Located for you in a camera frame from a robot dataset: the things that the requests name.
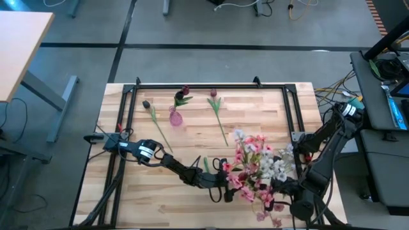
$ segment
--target desk leg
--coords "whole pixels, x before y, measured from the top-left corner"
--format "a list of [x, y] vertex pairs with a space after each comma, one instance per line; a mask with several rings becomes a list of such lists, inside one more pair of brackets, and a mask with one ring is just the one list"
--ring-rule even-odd
[[70, 5], [70, 9], [68, 11], [68, 15], [71, 16], [71, 18], [73, 18], [73, 19], [77, 16], [79, 1], [80, 0], [72, 0], [72, 3]]
[[169, 5], [170, 5], [170, 0], [164, 0], [164, 16], [167, 16], [169, 14]]
[[21, 84], [35, 95], [43, 99], [49, 105], [53, 106], [58, 114], [55, 122], [52, 124], [52, 129], [47, 137], [47, 142], [56, 142], [58, 138], [58, 131], [63, 121], [66, 109], [71, 99], [72, 92], [75, 87], [75, 83], [79, 82], [77, 76], [71, 76], [68, 84], [65, 88], [63, 96], [59, 96], [44, 82], [35, 77], [32, 73], [27, 71], [26, 76], [22, 80]]
[[257, 6], [257, 17], [261, 16], [263, 14], [263, 0], [260, 0], [256, 3]]

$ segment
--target concrete floor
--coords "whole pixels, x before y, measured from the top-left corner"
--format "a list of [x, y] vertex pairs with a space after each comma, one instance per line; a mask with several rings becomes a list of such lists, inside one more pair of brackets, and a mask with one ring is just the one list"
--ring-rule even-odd
[[[55, 8], [44, 7], [41, 1], [25, 2], [33, 11], [56, 13], [45, 42], [118, 43], [131, 0], [83, 0], [75, 19], [66, 16], [70, 1]], [[138, 0], [126, 43], [370, 47], [381, 38], [364, 0], [321, 0], [296, 22], [288, 20], [288, 1], [284, 0], [272, 4], [269, 18], [255, 17], [251, 8], [227, 6], [214, 12], [204, 0], [173, 3], [170, 16], [164, 18], [161, 0]], [[10, 9], [4, 2], [1, 8]], [[302, 8], [295, 1], [295, 14]], [[37, 52], [29, 69], [57, 92], [62, 93], [70, 75], [81, 81], [55, 144], [45, 142], [53, 109], [23, 87], [15, 94], [28, 104], [29, 120], [21, 143], [52, 155], [52, 161], [34, 165], [18, 205], [22, 209], [36, 206], [39, 201], [31, 194], [40, 194], [48, 207], [27, 214], [11, 211], [10, 225], [29, 229], [68, 225], [89, 150], [82, 137], [95, 127], [115, 53], [116, 49], [108, 48], [40, 48]], [[348, 52], [125, 49], [115, 82], [135, 82], [136, 77], [143, 82], [249, 82], [257, 75], [265, 82], [309, 81], [319, 88], [350, 70]], [[355, 79], [348, 86], [359, 89]], [[9, 109], [4, 130], [15, 137], [24, 110], [18, 102]], [[358, 198], [365, 172], [360, 170], [364, 163], [357, 162], [355, 157], [345, 158], [336, 169], [348, 222], [407, 229], [409, 218], [392, 217], [381, 204]]]

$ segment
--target flower bouquet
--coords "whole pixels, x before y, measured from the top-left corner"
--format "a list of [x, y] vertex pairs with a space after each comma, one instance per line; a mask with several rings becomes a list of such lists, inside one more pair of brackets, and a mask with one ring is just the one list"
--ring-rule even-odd
[[[258, 199], [263, 204], [260, 212], [255, 212], [258, 221], [270, 217], [274, 227], [281, 226], [281, 220], [273, 218], [269, 210], [282, 211], [284, 205], [274, 202], [271, 180], [285, 182], [287, 174], [294, 170], [292, 146], [273, 153], [273, 148], [265, 144], [265, 137], [246, 136], [241, 130], [235, 130], [236, 155], [232, 164], [223, 164], [227, 172], [227, 180], [241, 197], [253, 204]], [[234, 168], [242, 169], [235, 175]]]

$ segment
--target flower stem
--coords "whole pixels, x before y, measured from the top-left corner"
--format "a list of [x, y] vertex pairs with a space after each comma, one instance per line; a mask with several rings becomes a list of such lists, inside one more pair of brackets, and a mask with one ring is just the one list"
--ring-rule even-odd
[[224, 142], [226, 143], [226, 146], [229, 146], [228, 140], [226, 140], [226, 136], [224, 135], [222, 124], [220, 123], [219, 115], [217, 113], [216, 113], [216, 118], [217, 118], [217, 121], [219, 122], [220, 129], [222, 130]]
[[168, 141], [166, 140], [166, 137], [164, 135], [164, 133], [162, 133], [162, 130], [160, 129], [158, 123], [156, 121], [154, 121], [154, 124], [156, 125], [156, 127], [158, 127], [160, 134], [162, 134], [162, 137], [165, 139], [165, 142], [167, 144], [167, 147], [171, 150], [171, 153], [173, 153], [173, 150], [171, 148], [171, 145], [168, 143]]

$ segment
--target desk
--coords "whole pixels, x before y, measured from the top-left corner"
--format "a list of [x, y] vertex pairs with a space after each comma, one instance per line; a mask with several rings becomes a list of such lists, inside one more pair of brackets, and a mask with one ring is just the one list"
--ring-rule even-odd
[[57, 118], [47, 138], [55, 142], [71, 99], [77, 76], [71, 76], [63, 96], [59, 96], [27, 69], [40, 46], [51, 22], [53, 13], [0, 11], [0, 102], [10, 102], [17, 87], [28, 90], [57, 110]]
[[[54, 18], [52, 13], [0, 11], [0, 102], [10, 102], [17, 87], [22, 84], [28, 90], [57, 110], [56, 120], [47, 141], [55, 142], [58, 130], [68, 107], [77, 76], [71, 76], [63, 96], [59, 96], [44, 82], [35, 77], [27, 69], [48, 31]], [[0, 207], [0, 226], [6, 218], [6, 209], [12, 207], [18, 198], [29, 166], [33, 160], [49, 163], [51, 156], [26, 149], [20, 144], [0, 140], [0, 150], [4, 154], [25, 156], [17, 180], [10, 184], [9, 196], [5, 197], [5, 205]]]
[[[307, 132], [314, 132], [321, 126], [320, 114], [311, 83], [296, 83], [298, 100]], [[108, 84], [105, 89], [98, 124], [106, 132], [114, 132], [120, 107], [123, 84]], [[188, 105], [178, 108], [184, 124], [173, 128], [169, 124], [169, 105], [173, 104], [175, 89], [138, 89], [132, 128], [135, 130], [131, 141], [155, 139], [164, 143], [162, 136], [151, 121], [150, 115], [142, 106], [143, 100], [149, 100], [157, 111], [157, 119], [164, 135], [169, 141], [174, 157], [185, 165], [193, 163], [198, 155], [208, 157], [210, 163], [214, 157], [234, 157], [235, 128], [241, 128], [246, 134], [263, 134], [268, 143], [276, 149], [285, 148], [291, 141], [288, 133], [283, 96], [278, 89], [220, 89], [217, 96], [222, 98], [220, 122], [226, 134], [229, 147], [224, 143], [217, 119], [206, 98], [209, 89], [191, 89], [193, 99]], [[295, 115], [293, 100], [290, 97], [292, 115]], [[93, 145], [89, 156], [101, 152], [103, 144]], [[82, 222], [101, 198], [104, 190], [109, 154], [100, 155], [86, 167], [80, 196], [75, 210], [74, 224]], [[199, 167], [204, 168], [203, 161]], [[111, 217], [111, 201], [105, 218]], [[261, 208], [256, 203], [254, 208]], [[343, 204], [336, 180], [330, 209], [342, 221], [346, 222]], [[291, 215], [286, 207], [283, 212], [274, 213], [282, 219], [283, 227], [292, 227]], [[305, 223], [296, 220], [298, 227]], [[257, 222], [251, 206], [239, 195], [232, 203], [213, 203], [207, 190], [184, 185], [177, 175], [164, 168], [148, 168], [127, 162], [116, 227], [218, 227], [218, 228], [260, 228], [272, 227], [271, 221]]]

